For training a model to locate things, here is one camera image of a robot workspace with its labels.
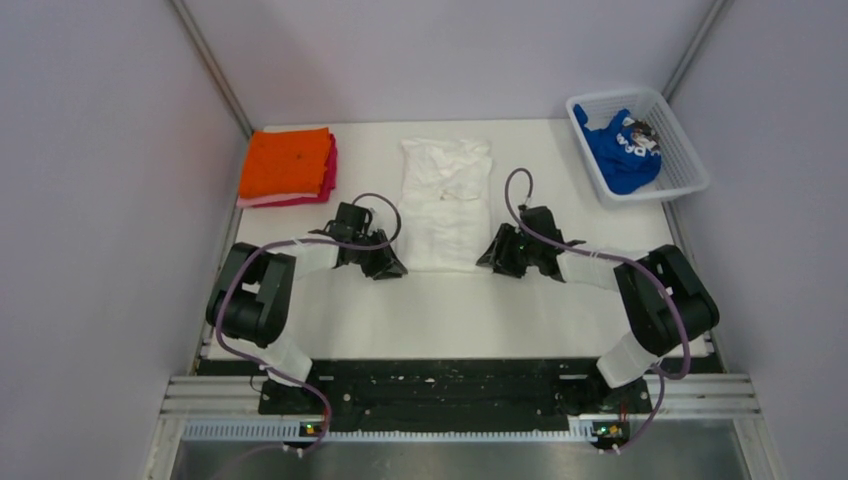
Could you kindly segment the folded pink t-shirt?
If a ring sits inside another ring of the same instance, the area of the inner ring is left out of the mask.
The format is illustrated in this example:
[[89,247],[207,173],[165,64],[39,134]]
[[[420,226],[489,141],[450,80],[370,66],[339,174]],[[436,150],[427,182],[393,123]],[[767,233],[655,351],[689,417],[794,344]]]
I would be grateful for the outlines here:
[[336,137],[330,133],[329,139],[330,150],[325,161],[325,172],[321,188],[317,194],[275,194],[257,197],[254,199],[238,197],[236,200],[236,206],[238,208],[269,208],[320,204],[327,202],[330,199],[332,191],[336,188],[336,175],[338,171]]

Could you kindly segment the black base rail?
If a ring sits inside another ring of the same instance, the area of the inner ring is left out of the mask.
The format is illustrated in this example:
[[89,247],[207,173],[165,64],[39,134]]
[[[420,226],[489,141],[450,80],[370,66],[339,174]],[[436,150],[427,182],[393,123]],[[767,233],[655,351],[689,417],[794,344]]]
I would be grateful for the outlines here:
[[606,385],[589,359],[318,360],[312,392],[271,380],[244,361],[201,362],[202,376],[243,374],[265,416],[331,414],[333,434],[565,432],[584,414],[617,419],[654,408],[653,371]]

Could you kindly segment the folded orange t-shirt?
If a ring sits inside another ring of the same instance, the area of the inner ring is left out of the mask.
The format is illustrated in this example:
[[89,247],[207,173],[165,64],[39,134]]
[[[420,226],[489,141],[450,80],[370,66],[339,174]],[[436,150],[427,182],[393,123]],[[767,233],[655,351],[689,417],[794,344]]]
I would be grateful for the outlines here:
[[255,133],[244,160],[239,197],[319,194],[331,146],[328,128]]

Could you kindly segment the left corner metal post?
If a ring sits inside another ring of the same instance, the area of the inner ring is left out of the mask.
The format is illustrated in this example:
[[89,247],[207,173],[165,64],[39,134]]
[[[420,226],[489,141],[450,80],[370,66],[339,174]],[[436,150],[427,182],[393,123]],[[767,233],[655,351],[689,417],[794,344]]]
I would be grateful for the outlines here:
[[200,25],[191,12],[188,3],[184,0],[167,0],[166,4],[174,13],[178,23],[187,37],[189,45],[203,66],[212,86],[223,101],[228,114],[235,121],[240,133],[246,139],[250,139],[253,135],[254,127],[239,101],[236,92],[230,85],[224,70],[217,61],[216,56],[210,44],[206,40]]

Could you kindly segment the corner metal post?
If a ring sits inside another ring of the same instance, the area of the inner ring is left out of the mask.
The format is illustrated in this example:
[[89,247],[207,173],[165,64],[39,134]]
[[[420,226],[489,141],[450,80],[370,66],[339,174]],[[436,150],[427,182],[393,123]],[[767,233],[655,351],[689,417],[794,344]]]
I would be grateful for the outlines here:
[[708,10],[699,21],[697,28],[661,91],[662,96],[668,103],[671,103],[675,98],[681,84],[684,82],[701,51],[734,3],[734,0],[714,0],[710,3]]
[[174,13],[178,23],[187,37],[189,45],[203,66],[212,86],[223,101],[228,114],[235,121],[240,133],[246,139],[250,139],[253,135],[254,127],[239,101],[236,92],[230,85],[224,70],[217,61],[216,56],[210,44],[206,40],[200,25],[191,12],[188,3],[184,0],[167,0],[166,4]]

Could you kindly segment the aluminium frame rail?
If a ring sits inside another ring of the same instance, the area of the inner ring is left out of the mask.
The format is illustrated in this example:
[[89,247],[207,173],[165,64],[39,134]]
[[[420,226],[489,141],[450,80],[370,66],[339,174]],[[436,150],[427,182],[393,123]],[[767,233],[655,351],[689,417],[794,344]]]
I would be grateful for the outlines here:
[[[649,375],[647,397],[661,400],[660,411],[655,418],[657,426],[710,426],[715,422],[726,422],[736,435],[742,466],[754,479],[778,479],[783,473],[772,457],[768,436],[764,431],[762,409],[753,383],[745,374],[708,373],[692,374],[684,380],[670,381],[664,388],[660,380]],[[184,427],[190,420],[238,419],[238,420],[296,420],[312,422],[307,415],[261,415],[258,412],[260,395],[252,389],[246,376],[183,376],[173,378],[166,390],[151,442],[144,479],[168,479],[175,466],[182,441]],[[566,430],[579,420],[590,422],[612,422],[614,414],[581,414],[567,419]],[[407,427],[396,427],[378,431],[412,431]],[[266,444],[272,450],[295,454],[300,443],[245,442]],[[591,442],[327,442],[326,446],[368,445],[437,447],[516,447],[528,450],[534,447],[558,447],[579,459],[590,459],[596,452]]]

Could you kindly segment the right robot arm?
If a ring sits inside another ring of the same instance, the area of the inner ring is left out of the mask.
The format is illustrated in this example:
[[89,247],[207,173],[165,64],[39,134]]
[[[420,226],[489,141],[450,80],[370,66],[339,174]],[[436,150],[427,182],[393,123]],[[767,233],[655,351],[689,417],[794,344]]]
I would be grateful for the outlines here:
[[520,206],[519,219],[500,225],[477,266],[513,278],[534,267],[558,282],[614,292],[624,307],[629,329],[587,373],[578,389],[580,406],[614,411],[645,371],[718,324],[715,301],[678,247],[609,252],[567,241],[544,206]]

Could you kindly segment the blue t-shirt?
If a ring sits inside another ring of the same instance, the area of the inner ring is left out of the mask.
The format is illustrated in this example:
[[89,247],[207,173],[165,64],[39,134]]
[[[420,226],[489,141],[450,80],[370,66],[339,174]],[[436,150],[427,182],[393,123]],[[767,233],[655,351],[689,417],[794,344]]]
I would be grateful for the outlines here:
[[663,156],[656,130],[620,109],[606,127],[589,129],[585,109],[573,108],[587,144],[609,190],[629,195],[653,182],[660,173]]

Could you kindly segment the white plastic basket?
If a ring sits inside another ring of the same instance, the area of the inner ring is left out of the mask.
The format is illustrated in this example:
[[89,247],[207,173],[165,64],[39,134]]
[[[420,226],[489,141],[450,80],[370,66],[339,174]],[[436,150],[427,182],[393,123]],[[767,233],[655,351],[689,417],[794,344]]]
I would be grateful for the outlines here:
[[[635,119],[650,124],[657,132],[663,162],[657,178],[629,195],[612,193],[581,132],[573,108],[586,111],[589,129],[606,127],[620,109],[629,109]],[[709,175],[682,126],[664,97],[651,88],[632,87],[572,96],[566,108],[582,150],[583,163],[601,204],[607,208],[659,203],[699,192],[709,185]]]

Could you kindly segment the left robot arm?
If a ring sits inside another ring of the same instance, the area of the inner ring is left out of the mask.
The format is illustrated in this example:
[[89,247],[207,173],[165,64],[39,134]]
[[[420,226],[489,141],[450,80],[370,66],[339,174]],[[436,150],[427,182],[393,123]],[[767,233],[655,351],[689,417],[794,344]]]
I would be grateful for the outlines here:
[[255,363],[283,385],[283,401],[297,413],[319,404],[329,417],[329,399],[308,378],[311,359],[285,334],[296,281],[356,265],[372,280],[399,279],[408,270],[392,248],[402,216],[392,209],[395,229],[373,225],[375,213],[357,200],[338,205],[323,227],[292,239],[257,246],[236,242],[227,253],[206,306],[206,321],[228,353]]

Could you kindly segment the white t-shirt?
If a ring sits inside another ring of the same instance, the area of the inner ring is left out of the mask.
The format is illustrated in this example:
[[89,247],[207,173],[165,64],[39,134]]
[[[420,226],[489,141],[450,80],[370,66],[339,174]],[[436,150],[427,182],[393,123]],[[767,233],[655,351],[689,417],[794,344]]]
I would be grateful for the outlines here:
[[492,234],[490,143],[408,138],[401,147],[401,260],[415,272],[480,273]]

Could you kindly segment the right corner metal post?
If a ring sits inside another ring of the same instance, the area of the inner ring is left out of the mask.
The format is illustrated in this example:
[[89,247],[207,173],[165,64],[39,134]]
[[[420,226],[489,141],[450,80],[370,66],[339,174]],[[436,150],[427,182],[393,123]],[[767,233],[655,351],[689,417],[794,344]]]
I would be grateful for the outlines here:
[[697,28],[661,91],[662,96],[668,103],[671,103],[675,98],[681,84],[684,82],[701,51],[734,3],[734,0],[714,0],[710,3],[708,10],[699,21]]

